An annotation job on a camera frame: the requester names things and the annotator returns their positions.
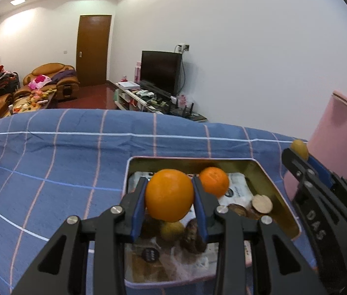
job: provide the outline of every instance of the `red floor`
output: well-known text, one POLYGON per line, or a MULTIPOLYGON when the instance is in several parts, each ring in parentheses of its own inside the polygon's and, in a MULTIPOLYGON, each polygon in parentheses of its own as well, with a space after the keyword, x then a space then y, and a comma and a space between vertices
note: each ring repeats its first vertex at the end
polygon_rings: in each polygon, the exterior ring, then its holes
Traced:
POLYGON ((100 108, 115 110, 113 91, 106 84, 85 86, 80 89, 76 100, 60 102, 57 108, 100 108))

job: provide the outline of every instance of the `metal screw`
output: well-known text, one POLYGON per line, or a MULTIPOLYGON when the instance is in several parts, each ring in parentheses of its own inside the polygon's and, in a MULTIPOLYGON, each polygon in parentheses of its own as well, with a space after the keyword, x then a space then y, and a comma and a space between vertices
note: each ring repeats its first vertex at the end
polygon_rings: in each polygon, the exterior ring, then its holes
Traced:
POLYGON ((70 217, 67 218, 67 223, 70 225, 73 225, 76 222, 78 222, 78 216, 71 215, 70 217))
POLYGON ((219 214, 225 214, 225 213, 228 213, 228 207, 224 205, 220 205, 220 206, 217 206, 216 211, 219 214))
POLYGON ((111 207, 111 213, 112 214, 120 214, 123 212, 123 208, 120 205, 112 206, 111 207))
POLYGON ((273 222, 273 219, 269 215, 264 215, 263 217, 261 217, 261 222, 263 224, 269 225, 273 222))
POLYGON ((309 181, 305 181, 304 186, 307 188, 312 188, 312 184, 309 181))

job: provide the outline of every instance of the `brown door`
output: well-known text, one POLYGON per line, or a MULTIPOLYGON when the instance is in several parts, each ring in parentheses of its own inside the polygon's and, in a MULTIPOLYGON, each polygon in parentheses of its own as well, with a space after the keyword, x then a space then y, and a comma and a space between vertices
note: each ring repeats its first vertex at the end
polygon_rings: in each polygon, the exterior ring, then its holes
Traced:
POLYGON ((76 70, 82 86, 106 83, 111 15, 81 15, 76 70))

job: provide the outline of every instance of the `blue plaid tablecloth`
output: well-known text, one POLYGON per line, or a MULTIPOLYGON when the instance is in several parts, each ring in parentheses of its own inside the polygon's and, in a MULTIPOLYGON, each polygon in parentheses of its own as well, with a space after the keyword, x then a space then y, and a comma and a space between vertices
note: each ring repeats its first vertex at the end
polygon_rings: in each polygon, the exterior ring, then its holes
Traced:
MULTIPOLYGON (((10 294, 68 216, 98 216, 120 202, 132 156, 255 158, 288 201, 281 152, 293 140, 245 127, 115 110, 41 110, 0 119, 0 294, 10 294)), ((315 266, 305 234, 294 243, 315 266)), ((93 245, 89 253, 92 265, 93 245)), ((200 295, 212 294, 213 287, 208 281, 127 293, 200 295)), ((91 283, 87 288, 92 294, 91 283)))

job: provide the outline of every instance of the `tv screen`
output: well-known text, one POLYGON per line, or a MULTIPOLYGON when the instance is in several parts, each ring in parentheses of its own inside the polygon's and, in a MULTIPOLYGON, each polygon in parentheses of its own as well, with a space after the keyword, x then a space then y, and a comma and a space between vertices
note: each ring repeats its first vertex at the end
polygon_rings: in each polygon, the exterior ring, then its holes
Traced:
POLYGON ((170 95, 177 95, 181 64, 180 53, 143 51, 140 78, 143 87, 155 93, 160 89, 170 95))

